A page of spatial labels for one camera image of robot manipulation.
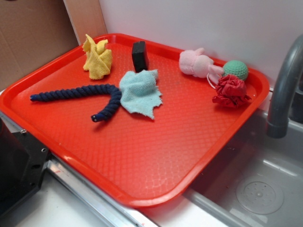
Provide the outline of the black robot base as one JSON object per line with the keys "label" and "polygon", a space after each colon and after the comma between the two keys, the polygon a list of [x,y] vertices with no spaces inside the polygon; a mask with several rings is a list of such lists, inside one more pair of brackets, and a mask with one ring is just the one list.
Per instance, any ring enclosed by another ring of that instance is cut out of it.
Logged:
{"label": "black robot base", "polygon": [[0,216],[37,193],[50,157],[49,148],[29,132],[10,132],[0,122]]}

